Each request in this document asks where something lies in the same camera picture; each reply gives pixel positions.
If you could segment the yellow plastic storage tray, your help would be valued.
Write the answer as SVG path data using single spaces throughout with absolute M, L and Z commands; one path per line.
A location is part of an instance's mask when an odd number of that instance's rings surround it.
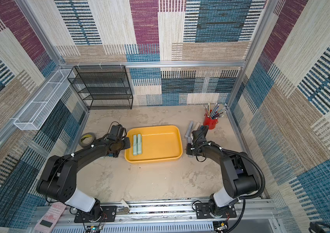
M 142 153 L 133 154 L 133 138 L 141 136 Z M 180 131 L 177 126 L 163 125 L 133 128 L 128 131 L 130 148 L 125 150 L 125 160 L 131 164 L 176 161 L 183 155 Z

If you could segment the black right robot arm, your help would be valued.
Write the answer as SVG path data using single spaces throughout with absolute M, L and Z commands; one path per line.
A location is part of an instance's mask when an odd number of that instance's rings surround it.
M 220 217 L 237 202 L 261 196 L 266 180 L 257 163 L 245 152 L 228 150 L 208 141 L 208 129 L 209 127 L 204 126 L 191 133 L 186 154 L 211 159 L 220 165 L 223 187 L 209 199 L 211 216 Z

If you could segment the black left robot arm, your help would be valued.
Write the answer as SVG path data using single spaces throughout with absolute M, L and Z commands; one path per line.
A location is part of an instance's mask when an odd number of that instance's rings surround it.
M 37 184 L 37 192 L 77 210 L 75 222 L 96 222 L 103 219 L 100 201 L 77 188 L 77 173 L 94 162 L 106 157 L 118 157 L 122 150 L 130 148 L 127 130 L 121 124 L 112 125 L 110 131 L 91 145 L 64 156 L 51 156 Z

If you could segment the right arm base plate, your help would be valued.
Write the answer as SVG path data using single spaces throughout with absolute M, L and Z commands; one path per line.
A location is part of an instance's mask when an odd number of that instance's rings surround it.
M 196 212 L 197 219 L 210 218 L 235 218 L 237 213 L 234 206 L 218 207 L 210 203 L 196 202 L 192 204 L 193 210 Z

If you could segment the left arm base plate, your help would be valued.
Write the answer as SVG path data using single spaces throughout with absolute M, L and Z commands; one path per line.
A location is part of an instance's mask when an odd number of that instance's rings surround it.
M 90 212 L 78 210 L 75 215 L 74 223 L 105 223 L 114 222 L 117 212 L 117 206 L 93 207 Z

